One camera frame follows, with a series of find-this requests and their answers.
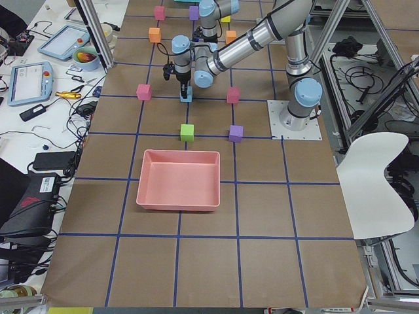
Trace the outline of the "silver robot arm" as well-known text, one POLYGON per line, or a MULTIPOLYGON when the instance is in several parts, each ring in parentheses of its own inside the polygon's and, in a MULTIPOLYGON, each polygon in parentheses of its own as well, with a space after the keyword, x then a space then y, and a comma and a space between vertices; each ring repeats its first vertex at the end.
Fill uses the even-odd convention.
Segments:
POLYGON ((221 19, 240 10, 238 1, 201 1, 198 6, 200 27, 192 38, 177 35, 172 39, 170 56, 163 67, 163 77, 175 75, 180 83, 180 99, 189 97, 193 81, 200 88, 212 86, 215 76, 262 50, 274 41, 284 41, 287 52, 286 73, 293 94, 279 114, 280 123, 291 131, 303 130, 323 89, 311 77, 312 64, 306 50, 305 31, 312 2, 307 0, 275 1, 272 10, 255 26, 226 44, 217 47, 217 26, 221 19))
POLYGON ((239 0, 202 0, 198 6, 198 13, 204 42, 217 43, 218 21, 226 16, 236 14, 239 10, 239 0))

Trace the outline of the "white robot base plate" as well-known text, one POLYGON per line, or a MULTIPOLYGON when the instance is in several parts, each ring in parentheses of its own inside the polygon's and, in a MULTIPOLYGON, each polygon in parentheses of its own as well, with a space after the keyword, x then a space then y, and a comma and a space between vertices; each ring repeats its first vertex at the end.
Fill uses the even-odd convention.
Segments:
POLYGON ((305 118, 294 117, 288 111, 286 100, 268 100, 268 115, 271 138, 277 140, 321 141, 316 111, 312 109, 305 118))

